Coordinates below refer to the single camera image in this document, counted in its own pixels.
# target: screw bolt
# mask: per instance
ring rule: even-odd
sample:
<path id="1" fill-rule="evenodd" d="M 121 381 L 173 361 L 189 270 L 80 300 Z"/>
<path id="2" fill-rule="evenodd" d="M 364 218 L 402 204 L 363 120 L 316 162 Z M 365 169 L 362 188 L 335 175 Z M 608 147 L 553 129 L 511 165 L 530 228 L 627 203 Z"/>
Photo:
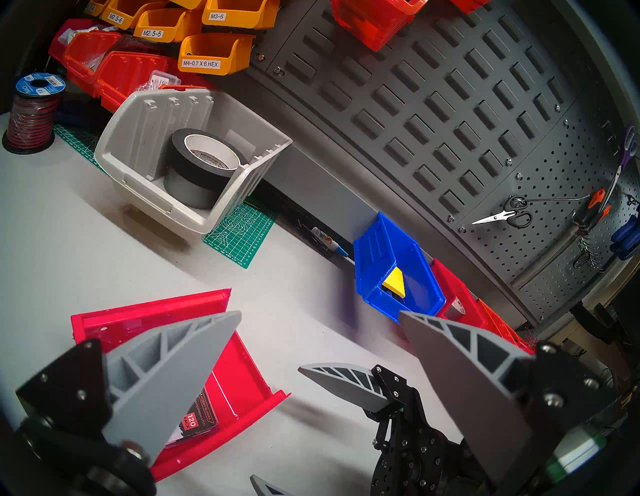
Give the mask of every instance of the screw bolt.
<path id="1" fill-rule="evenodd" d="M 554 408 L 562 408 L 564 406 L 564 399 L 558 393 L 545 393 L 542 398 L 547 406 L 553 406 Z"/>
<path id="2" fill-rule="evenodd" d="M 600 387 L 598 381 L 596 379 L 591 379 L 590 377 L 587 377 L 584 380 L 584 385 L 590 389 L 598 389 Z"/>

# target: gray pegboard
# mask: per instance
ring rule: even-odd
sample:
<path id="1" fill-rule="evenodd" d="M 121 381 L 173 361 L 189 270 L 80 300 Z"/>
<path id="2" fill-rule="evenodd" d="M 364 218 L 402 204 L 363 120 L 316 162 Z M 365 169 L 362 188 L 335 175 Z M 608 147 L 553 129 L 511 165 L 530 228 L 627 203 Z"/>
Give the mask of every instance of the gray pegboard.
<path id="1" fill-rule="evenodd" d="M 527 208 L 533 221 L 526 229 L 515 229 L 503 221 L 472 225 L 473 221 L 501 212 L 506 198 L 515 193 L 527 198 L 571 198 L 607 189 L 611 182 L 617 167 L 617 156 L 613 153 L 623 126 L 602 80 L 598 75 L 591 79 L 593 86 L 580 95 L 522 164 L 456 224 L 456 228 L 465 226 L 467 232 L 461 236 L 466 243 L 506 282 L 512 281 L 561 236 L 570 226 L 571 211 L 588 200 L 534 202 Z M 603 129 L 606 121 L 612 124 Z M 616 137 L 607 141 L 612 131 Z M 637 168 L 631 162 L 609 200 L 611 213 L 589 235 L 602 263 L 611 256 L 611 235 L 635 211 L 634 206 L 627 205 L 624 193 L 637 197 L 639 189 Z M 596 275 L 588 264 L 573 268 L 572 262 L 579 254 L 576 241 L 518 292 L 538 319 L 552 314 Z"/>
<path id="2" fill-rule="evenodd" d="M 268 72 L 442 221 L 489 195 L 585 84 L 572 87 L 508 0 L 470 15 L 431 0 L 377 53 L 318 0 Z"/>

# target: m2.5-6 label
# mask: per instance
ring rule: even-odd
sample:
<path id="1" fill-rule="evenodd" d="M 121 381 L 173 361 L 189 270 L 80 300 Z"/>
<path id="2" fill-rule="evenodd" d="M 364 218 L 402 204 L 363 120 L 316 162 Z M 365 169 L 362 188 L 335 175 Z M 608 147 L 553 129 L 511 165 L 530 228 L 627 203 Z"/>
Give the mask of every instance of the m2.5-6 label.
<path id="1" fill-rule="evenodd" d="M 164 31 L 162 29 L 143 29 L 142 36 L 147 38 L 162 38 Z"/>
<path id="2" fill-rule="evenodd" d="M 226 12 L 210 12 L 209 20 L 216 20 L 218 22 L 222 22 L 223 20 L 227 20 Z"/>
<path id="3" fill-rule="evenodd" d="M 183 58 L 181 67 L 197 67 L 201 69 L 220 70 L 220 60 Z"/>
<path id="4" fill-rule="evenodd" d="M 111 12 L 107 19 L 109 19 L 110 21 L 113 21 L 117 24 L 122 24 L 124 22 L 124 17 L 122 17 L 121 15 L 115 14 L 113 12 Z"/>

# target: purple scissors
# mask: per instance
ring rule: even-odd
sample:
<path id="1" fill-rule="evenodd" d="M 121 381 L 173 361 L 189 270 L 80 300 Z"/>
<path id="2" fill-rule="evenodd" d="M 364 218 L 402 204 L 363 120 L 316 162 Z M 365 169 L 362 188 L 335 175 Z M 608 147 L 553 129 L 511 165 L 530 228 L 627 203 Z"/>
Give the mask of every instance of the purple scissors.
<path id="1" fill-rule="evenodd" d="M 631 158 L 635 156 L 637 148 L 638 144 L 636 140 L 636 128 L 629 124 L 627 126 L 625 137 L 620 147 L 620 158 L 618 159 L 618 169 L 616 170 L 616 175 L 613 177 L 613 181 L 611 181 L 611 186 L 609 186 L 607 195 L 604 197 L 604 201 L 600 204 L 598 212 L 602 212 L 604 210 L 604 207 L 609 201 L 611 193 L 613 193 L 613 189 L 616 187 L 616 183 L 620 178 L 620 174 L 622 174 L 622 171 L 625 169 Z"/>

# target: white table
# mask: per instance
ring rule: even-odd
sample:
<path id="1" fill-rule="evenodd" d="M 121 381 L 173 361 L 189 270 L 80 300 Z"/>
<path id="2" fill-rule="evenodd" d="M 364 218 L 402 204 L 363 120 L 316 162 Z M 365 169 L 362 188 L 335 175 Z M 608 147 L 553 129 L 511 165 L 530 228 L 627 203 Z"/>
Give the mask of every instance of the white table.
<path id="1" fill-rule="evenodd" d="M 0 147 L 0 205 L 0 406 L 14 427 L 15 389 L 74 345 L 71 315 L 231 287 L 240 337 L 272 390 L 292 396 L 159 494 L 250 496 L 257 474 L 298 496 L 368 495 L 377 424 L 297 371 L 312 362 L 392 369 L 419 389 L 429 423 L 460 441 L 399 327 L 362 302 L 349 271 L 280 225 L 242 269 L 125 205 L 57 137 L 35 155 Z"/>

